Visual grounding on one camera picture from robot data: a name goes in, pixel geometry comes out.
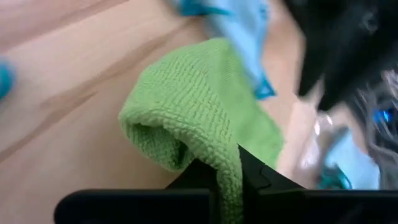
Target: towel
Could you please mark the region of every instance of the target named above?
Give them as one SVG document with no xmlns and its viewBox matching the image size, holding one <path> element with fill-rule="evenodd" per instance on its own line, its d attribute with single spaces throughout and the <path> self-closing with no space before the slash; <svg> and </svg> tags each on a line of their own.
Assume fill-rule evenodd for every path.
<svg viewBox="0 0 398 224">
<path fill-rule="evenodd" d="M 355 145 L 347 127 L 336 132 L 326 155 L 319 189 L 378 190 L 379 166 Z"/>
<path fill-rule="evenodd" d="M 166 169 L 198 158 L 217 170 L 225 223 L 242 220 L 238 144 L 271 167 L 282 147 L 242 73 L 226 39 L 182 47 L 141 73 L 119 115 L 127 138 Z"/>
<path fill-rule="evenodd" d="M 210 37 L 226 37 L 243 62 L 245 74 L 258 100 L 275 91 L 261 64 L 269 22 L 269 6 L 263 0 L 171 0 L 183 16 L 205 15 Z"/>
</svg>

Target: turquoise object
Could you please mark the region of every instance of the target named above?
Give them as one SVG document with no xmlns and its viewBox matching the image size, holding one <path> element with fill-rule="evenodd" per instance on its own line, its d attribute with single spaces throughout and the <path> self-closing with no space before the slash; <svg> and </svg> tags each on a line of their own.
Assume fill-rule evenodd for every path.
<svg viewBox="0 0 398 224">
<path fill-rule="evenodd" d="M 351 190 L 353 188 L 351 182 L 339 167 L 324 169 L 321 180 L 318 184 L 320 190 Z"/>
<path fill-rule="evenodd" d="M 0 62 L 0 100 L 10 92 L 13 84 L 14 72 L 7 63 Z"/>
</svg>

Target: wooden floor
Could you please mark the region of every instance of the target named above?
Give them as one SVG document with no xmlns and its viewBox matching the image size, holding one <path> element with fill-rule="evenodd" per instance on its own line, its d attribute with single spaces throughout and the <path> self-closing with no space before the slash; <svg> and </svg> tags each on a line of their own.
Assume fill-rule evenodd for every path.
<svg viewBox="0 0 398 224">
<path fill-rule="evenodd" d="M 164 2 L 0 1 L 0 55 L 18 74 L 0 103 L 1 223 L 51 223 L 72 191 L 162 188 L 178 175 L 143 158 L 117 121 L 146 66 L 206 39 L 200 19 L 179 17 Z M 302 39 L 280 1 L 270 2 L 264 65 L 278 97 L 260 104 L 289 142 Z"/>
</svg>

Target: blurry object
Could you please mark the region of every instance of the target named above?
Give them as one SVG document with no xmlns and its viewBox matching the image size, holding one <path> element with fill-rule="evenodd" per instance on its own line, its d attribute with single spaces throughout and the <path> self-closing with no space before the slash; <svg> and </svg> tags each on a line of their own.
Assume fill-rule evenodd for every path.
<svg viewBox="0 0 398 224">
<path fill-rule="evenodd" d="M 14 84 L 14 72 L 4 61 L 0 61 L 0 100 L 11 90 Z"/>
<path fill-rule="evenodd" d="M 275 95 L 261 65 L 269 22 L 269 6 L 263 0 L 171 2 L 183 16 L 205 15 L 206 31 L 210 37 L 226 37 L 229 40 L 244 64 L 258 100 Z"/>
<path fill-rule="evenodd" d="M 331 144 L 333 122 L 326 114 L 320 114 L 315 121 L 313 130 L 305 140 L 303 154 L 294 170 L 294 180 L 300 185 L 314 189 L 322 169 L 326 148 Z"/>
<path fill-rule="evenodd" d="M 285 2 L 307 38 L 298 94 L 306 95 L 324 77 L 322 111 L 365 83 L 398 37 L 395 0 Z"/>
<path fill-rule="evenodd" d="M 381 189 L 398 189 L 398 99 L 396 65 L 358 89 L 348 101 L 363 125 L 369 155 L 381 170 Z"/>
<path fill-rule="evenodd" d="M 380 170 L 355 145 L 351 130 L 338 128 L 326 155 L 319 189 L 377 190 Z"/>
</svg>

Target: fabric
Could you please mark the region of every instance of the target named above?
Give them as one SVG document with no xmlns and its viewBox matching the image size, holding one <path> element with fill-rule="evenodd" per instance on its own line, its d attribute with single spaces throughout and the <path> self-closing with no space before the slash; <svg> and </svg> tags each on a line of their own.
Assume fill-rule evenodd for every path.
<svg viewBox="0 0 398 224">
<path fill-rule="evenodd" d="M 396 67 L 393 58 L 390 65 L 386 62 L 382 69 Z M 398 114 L 397 100 L 389 93 L 380 73 L 383 72 L 376 72 L 367 87 L 357 89 L 346 103 L 366 136 L 369 155 L 380 168 L 380 189 L 395 190 L 398 189 L 398 130 L 394 119 Z"/>
<path fill-rule="evenodd" d="M 358 146 L 352 132 L 343 128 L 326 155 L 319 189 L 378 190 L 379 166 Z"/>
<path fill-rule="evenodd" d="M 282 147 L 242 73 L 225 39 L 182 47 L 142 72 L 119 115 L 127 138 L 163 167 L 198 158 L 217 170 L 226 223 L 242 219 L 238 144 L 271 167 Z"/>
<path fill-rule="evenodd" d="M 183 16 L 206 15 L 210 37 L 226 37 L 243 62 L 245 73 L 257 99 L 274 96 L 261 65 L 264 38 L 268 29 L 269 7 L 263 0 L 171 0 Z"/>
</svg>

